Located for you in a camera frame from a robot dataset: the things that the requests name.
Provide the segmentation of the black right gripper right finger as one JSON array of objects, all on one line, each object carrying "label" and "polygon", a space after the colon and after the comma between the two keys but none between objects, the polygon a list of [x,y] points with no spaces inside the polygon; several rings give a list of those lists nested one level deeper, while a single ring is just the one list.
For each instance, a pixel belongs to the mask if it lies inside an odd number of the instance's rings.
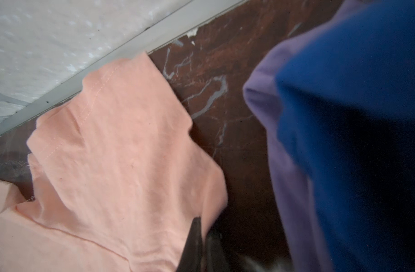
[{"label": "black right gripper right finger", "polygon": [[206,271],[207,272],[230,272],[230,266],[222,247],[221,234],[212,229],[209,231],[205,241]]}]

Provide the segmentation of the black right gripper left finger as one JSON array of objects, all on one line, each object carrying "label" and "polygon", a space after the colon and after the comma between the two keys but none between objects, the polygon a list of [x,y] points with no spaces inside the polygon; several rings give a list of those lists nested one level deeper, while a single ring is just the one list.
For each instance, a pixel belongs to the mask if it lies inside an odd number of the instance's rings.
[{"label": "black right gripper left finger", "polygon": [[191,223],[176,272],[200,272],[203,252],[201,218],[196,217]]}]

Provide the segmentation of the pink graphic t-shirt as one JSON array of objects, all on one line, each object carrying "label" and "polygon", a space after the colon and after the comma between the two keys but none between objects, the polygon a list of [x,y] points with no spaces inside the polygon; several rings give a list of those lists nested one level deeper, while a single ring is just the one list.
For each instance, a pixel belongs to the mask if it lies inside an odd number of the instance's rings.
[{"label": "pink graphic t-shirt", "polygon": [[27,141],[33,199],[0,180],[0,272],[175,272],[227,206],[192,125],[146,53],[88,74]]}]

